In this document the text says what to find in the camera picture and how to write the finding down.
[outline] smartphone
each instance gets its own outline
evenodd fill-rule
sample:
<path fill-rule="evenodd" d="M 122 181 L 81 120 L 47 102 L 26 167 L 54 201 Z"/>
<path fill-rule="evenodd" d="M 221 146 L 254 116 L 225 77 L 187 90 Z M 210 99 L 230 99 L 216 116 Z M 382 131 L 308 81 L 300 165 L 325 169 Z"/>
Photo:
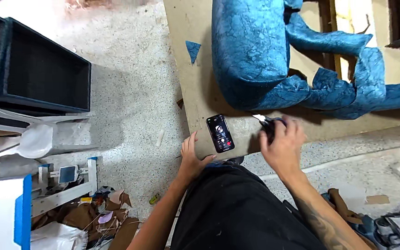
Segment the smartphone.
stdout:
<path fill-rule="evenodd" d="M 209 117 L 206 119 L 206 125 L 208 125 L 209 133 L 211 134 L 217 153 L 223 153 L 235 148 L 223 115 L 219 114 Z"/>

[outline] tattoo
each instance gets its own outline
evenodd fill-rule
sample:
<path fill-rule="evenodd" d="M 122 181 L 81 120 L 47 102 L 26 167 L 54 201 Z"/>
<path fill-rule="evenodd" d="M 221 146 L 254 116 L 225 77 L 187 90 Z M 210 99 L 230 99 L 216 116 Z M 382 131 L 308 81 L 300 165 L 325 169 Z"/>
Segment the tattoo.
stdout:
<path fill-rule="evenodd" d="M 304 220 L 310 225 L 328 250 L 354 249 L 354 246 L 349 243 L 344 234 L 339 232 L 338 228 L 330 220 L 325 219 L 311 204 L 307 204 L 297 197 L 294 197 L 294 201 Z"/>

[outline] person's hand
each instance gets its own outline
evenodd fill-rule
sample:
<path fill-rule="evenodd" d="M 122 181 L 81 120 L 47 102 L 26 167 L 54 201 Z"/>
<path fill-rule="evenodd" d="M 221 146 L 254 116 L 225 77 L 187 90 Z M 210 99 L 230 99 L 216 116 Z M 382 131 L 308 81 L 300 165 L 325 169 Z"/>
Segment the person's hand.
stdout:
<path fill-rule="evenodd" d="M 185 183 L 189 184 L 194 180 L 203 168 L 210 162 L 214 160 L 216 155 L 209 155 L 200 161 L 196 156 L 194 142 L 196 139 L 197 131 L 192 133 L 192 135 L 185 139 L 181 145 L 181 160 L 180 169 L 178 170 L 177 178 L 183 180 Z"/>
<path fill-rule="evenodd" d="M 303 127 L 297 120 L 292 120 L 288 116 L 283 116 L 287 126 L 281 121 L 274 121 L 275 132 L 274 141 L 269 144 L 267 135 L 260 131 L 260 150 L 266 162 L 279 175 L 281 180 L 293 177 L 300 170 L 300 147 L 305 142 L 307 136 L 303 132 Z"/>

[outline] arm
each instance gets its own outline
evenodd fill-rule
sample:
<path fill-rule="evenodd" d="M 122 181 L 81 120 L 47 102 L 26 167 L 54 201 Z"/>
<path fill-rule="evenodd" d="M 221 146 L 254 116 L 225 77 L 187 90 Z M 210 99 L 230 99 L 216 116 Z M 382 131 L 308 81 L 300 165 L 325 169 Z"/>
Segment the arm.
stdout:
<path fill-rule="evenodd" d="M 370 250 L 300 170 L 300 147 L 306 135 L 298 121 L 289 117 L 284 119 L 287 127 L 275 121 L 272 144 L 268 143 L 266 133 L 260 133 L 260 149 L 267 163 L 290 191 L 303 218 L 329 250 Z"/>
<path fill-rule="evenodd" d="M 183 142 L 181 156 L 183 157 L 177 177 L 170 184 L 168 191 L 157 203 L 153 212 L 130 243 L 128 250 L 161 250 L 168 240 L 174 223 L 180 201 L 188 188 L 209 162 L 216 157 L 207 156 L 200 161 L 195 154 L 194 142 L 197 131 Z"/>

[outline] white plastic bag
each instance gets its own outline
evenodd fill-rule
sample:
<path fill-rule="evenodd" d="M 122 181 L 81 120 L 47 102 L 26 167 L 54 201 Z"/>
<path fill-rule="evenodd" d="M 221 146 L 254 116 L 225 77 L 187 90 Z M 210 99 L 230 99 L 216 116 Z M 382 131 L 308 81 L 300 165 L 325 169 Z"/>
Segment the white plastic bag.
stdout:
<path fill-rule="evenodd" d="M 31 250 L 85 250 L 87 242 L 87 232 L 57 222 L 30 233 Z"/>

